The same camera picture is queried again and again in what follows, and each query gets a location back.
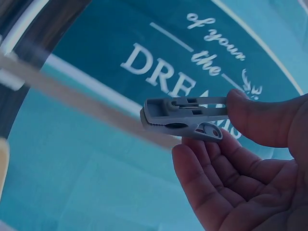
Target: sign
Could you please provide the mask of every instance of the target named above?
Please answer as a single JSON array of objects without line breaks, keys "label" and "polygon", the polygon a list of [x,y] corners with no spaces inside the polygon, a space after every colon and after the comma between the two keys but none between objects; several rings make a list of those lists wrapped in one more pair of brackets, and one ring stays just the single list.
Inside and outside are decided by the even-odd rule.
[{"label": "sign", "polygon": [[[217,0],[114,0],[89,8],[54,53],[139,104],[225,96],[232,88],[255,101],[299,96],[269,48]],[[248,140],[229,120],[217,124],[259,156],[272,156],[272,148]]]}]

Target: hand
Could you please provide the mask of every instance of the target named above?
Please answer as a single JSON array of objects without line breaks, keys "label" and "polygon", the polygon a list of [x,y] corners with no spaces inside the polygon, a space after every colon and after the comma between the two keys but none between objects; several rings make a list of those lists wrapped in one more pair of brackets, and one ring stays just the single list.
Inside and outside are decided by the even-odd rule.
[{"label": "hand", "polygon": [[172,150],[176,174],[206,231],[308,230],[308,95],[281,102],[227,97],[231,123],[294,160],[261,160],[223,130],[220,143],[187,138]]}]

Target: gray clip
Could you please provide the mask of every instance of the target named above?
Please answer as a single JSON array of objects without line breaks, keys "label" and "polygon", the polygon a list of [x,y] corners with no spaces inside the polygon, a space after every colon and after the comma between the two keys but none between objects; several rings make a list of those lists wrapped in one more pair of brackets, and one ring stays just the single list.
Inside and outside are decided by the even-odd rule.
[{"label": "gray clip", "polygon": [[146,130],[196,140],[219,142],[221,130],[211,122],[228,119],[227,108],[205,107],[226,104],[226,97],[148,99],[140,111]]}]

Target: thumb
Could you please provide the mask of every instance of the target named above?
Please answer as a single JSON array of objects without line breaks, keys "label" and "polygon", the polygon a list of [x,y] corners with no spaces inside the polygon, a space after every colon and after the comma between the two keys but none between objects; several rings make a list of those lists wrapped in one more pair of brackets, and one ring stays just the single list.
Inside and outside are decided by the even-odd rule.
[{"label": "thumb", "polygon": [[233,126],[254,142],[270,147],[288,147],[291,125],[307,100],[308,95],[304,95],[279,103],[254,102],[240,90],[231,90],[227,96],[228,116]]}]

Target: fingernail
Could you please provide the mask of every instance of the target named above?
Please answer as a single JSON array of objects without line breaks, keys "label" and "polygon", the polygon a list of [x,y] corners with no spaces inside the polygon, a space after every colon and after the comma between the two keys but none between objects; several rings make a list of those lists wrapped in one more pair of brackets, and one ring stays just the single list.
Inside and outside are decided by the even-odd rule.
[{"label": "fingernail", "polygon": [[229,91],[229,94],[231,96],[235,96],[235,97],[241,97],[241,98],[245,98],[249,100],[249,97],[241,90],[239,89],[232,89]]}]

